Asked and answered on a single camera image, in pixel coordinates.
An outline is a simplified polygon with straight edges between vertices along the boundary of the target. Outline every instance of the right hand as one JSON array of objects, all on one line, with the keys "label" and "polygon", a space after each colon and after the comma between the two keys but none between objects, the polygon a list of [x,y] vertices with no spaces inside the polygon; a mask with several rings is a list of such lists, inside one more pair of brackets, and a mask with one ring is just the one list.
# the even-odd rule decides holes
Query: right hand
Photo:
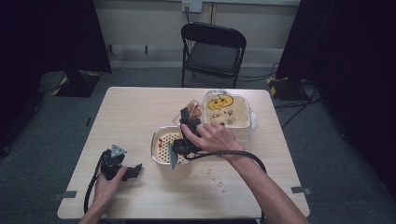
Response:
[{"label": "right hand", "polygon": [[219,123],[210,122],[198,126],[197,132],[201,137],[193,134],[185,124],[181,125],[181,129],[186,137],[203,151],[244,150],[236,141],[235,136]]},{"label": "right hand", "polygon": [[122,177],[128,170],[127,166],[122,166],[113,179],[107,180],[104,175],[101,175],[101,171],[98,171],[98,178],[95,184],[95,196],[93,203],[103,206],[104,210],[107,210],[110,201],[113,199],[117,192],[117,188],[122,180]]}]

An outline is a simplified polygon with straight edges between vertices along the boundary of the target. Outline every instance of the black cable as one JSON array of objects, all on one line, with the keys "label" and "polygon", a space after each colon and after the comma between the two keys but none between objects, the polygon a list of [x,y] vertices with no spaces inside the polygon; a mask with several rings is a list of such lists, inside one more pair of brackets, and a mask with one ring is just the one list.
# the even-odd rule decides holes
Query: black cable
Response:
[{"label": "black cable", "polygon": [[267,77],[262,77],[262,78],[258,78],[258,79],[252,79],[252,80],[239,80],[238,82],[256,82],[256,81],[262,81],[265,80]]},{"label": "black cable", "polygon": [[275,65],[277,65],[277,64],[279,64],[279,63],[274,63],[272,66],[271,66],[271,72],[274,72],[274,67],[275,67]]},{"label": "black cable", "polygon": [[257,77],[259,77],[260,79],[258,79],[259,81],[260,80],[263,80],[263,79],[265,79],[266,77],[270,77],[271,75],[273,75],[273,74],[275,74],[276,72],[271,72],[271,73],[268,73],[268,74],[265,74],[265,75],[262,75],[262,76],[257,76]]},{"label": "black cable", "polygon": [[184,11],[186,12],[187,23],[190,23],[190,8],[184,7]]},{"label": "black cable", "polygon": [[87,192],[85,193],[85,199],[84,199],[84,214],[87,213],[88,211],[88,202],[90,201],[90,195],[91,195],[91,191],[93,189],[93,185],[96,182],[96,179],[101,175],[101,174],[97,174],[98,170],[99,170],[99,166],[100,166],[100,162],[102,161],[102,158],[104,157],[105,152],[102,153],[102,155],[99,158],[99,161],[96,165],[95,168],[95,173],[93,173],[93,177],[91,179],[90,185],[88,186]]},{"label": "black cable", "polygon": [[210,24],[213,23],[213,15],[214,15],[214,11],[213,8],[215,7],[215,3],[212,3],[212,7],[210,8]]},{"label": "black cable", "polygon": [[317,91],[317,86],[314,88],[314,92],[312,93],[311,97],[309,98],[308,102],[304,102],[304,106],[301,107],[291,118],[288,119],[283,125],[282,125],[282,130],[288,125],[292,119],[294,119],[301,111],[303,111],[309,104],[311,104],[312,99],[314,98],[315,92]]},{"label": "black cable", "polygon": [[[262,168],[262,170],[267,174],[267,169],[265,168],[264,163],[254,154],[246,151],[239,151],[239,150],[221,150],[221,151],[215,151],[215,152],[208,152],[205,154],[195,154],[194,157],[190,158],[188,155],[184,155],[184,159],[188,161],[195,161],[198,159],[201,159],[203,157],[208,157],[208,156],[222,156],[222,155],[239,155],[239,156],[245,156],[253,159],[259,166]],[[260,223],[264,223],[265,220],[265,214],[262,211],[262,218],[260,219]]]},{"label": "black cable", "polygon": [[[304,83],[304,84],[306,84],[306,85],[310,85],[310,84],[316,84],[316,83],[311,83],[311,82],[306,82],[306,83]],[[301,106],[301,105],[306,105],[306,104],[313,104],[313,103],[316,103],[317,101],[319,101],[320,99],[321,99],[321,97],[319,96],[319,98],[318,99],[315,99],[315,100],[313,100],[314,99],[314,97],[315,97],[315,94],[317,93],[317,90],[318,90],[318,87],[316,86],[315,88],[314,88],[314,91],[313,91],[313,93],[312,93],[312,95],[311,95],[311,97],[309,98],[309,100],[306,102],[306,101],[301,101],[301,102],[297,102],[297,103],[290,103],[290,104],[283,104],[283,105],[275,105],[274,106],[274,108],[275,109],[282,109],[282,108],[290,108],[290,107],[295,107],[295,106]]]}]

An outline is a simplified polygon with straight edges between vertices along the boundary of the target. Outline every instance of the chair backrest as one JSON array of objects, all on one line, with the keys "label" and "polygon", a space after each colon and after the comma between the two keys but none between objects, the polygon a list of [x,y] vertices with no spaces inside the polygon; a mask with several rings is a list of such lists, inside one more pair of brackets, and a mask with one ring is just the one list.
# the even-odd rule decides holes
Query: chair backrest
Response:
[{"label": "chair backrest", "polygon": [[227,28],[202,22],[191,22],[181,28],[184,44],[186,39],[205,44],[244,49],[247,45],[245,37],[233,28]]}]

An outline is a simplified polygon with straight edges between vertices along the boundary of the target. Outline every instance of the gray floor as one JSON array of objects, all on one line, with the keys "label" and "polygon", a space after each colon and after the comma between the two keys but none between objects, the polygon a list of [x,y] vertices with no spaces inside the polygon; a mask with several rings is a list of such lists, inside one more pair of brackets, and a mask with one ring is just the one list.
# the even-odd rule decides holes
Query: gray floor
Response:
[{"label": "gray floor", "polygon": [[[120,50],[124,50],[123,55],[109,53],[113,74],[102,75],[91,98],[46,93],[38,112],[10,145],[11,154],[0,158],[0,223],[76,223],[57,218],[60,202],[52,198],[68,185],[106,89],[179,86],[181,69],[175,66],[176,59],[165,62],[154,57],[131,65],[125,54],[134,53]],[[153,66],[156,60],[161,66]],[[270,72],[265,65],[246,66],[241,76],[259,77]],[[50,89],[61,76],[44,75],[40,90]],[[237,88],[268,89],[264,80],[243,82],[252,79],[246,77]],[[199,81],[194,80],[194,84],[202,86],[223,83],[201,76],[196,79]],[[308,86],[307,92],[311,93],[312,87]],[[277,110],[280,124],[299,108]],[[311,223],[396,223],[395,202],[362,155],[342,138],[336,117],[322,102],[304,109],[284,128],[284,134],[302,185],[312,190],[306,195]]]}]

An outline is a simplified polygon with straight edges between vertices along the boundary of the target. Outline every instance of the electrical outlet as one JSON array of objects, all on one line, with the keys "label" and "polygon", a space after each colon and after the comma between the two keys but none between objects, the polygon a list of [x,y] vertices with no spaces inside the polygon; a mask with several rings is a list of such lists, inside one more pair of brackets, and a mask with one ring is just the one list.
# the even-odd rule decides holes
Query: electrical outlet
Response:
[{"label": "electrical outlet", "polygon": [[192,12],[192,3],[191,1],[181,1],[181,11],[186,11],[186,8],[188,11]]},{"label": "electrical outlet", "polygon": [[192,12],[202,12],[202,2],[194,1],[191,3]]}]

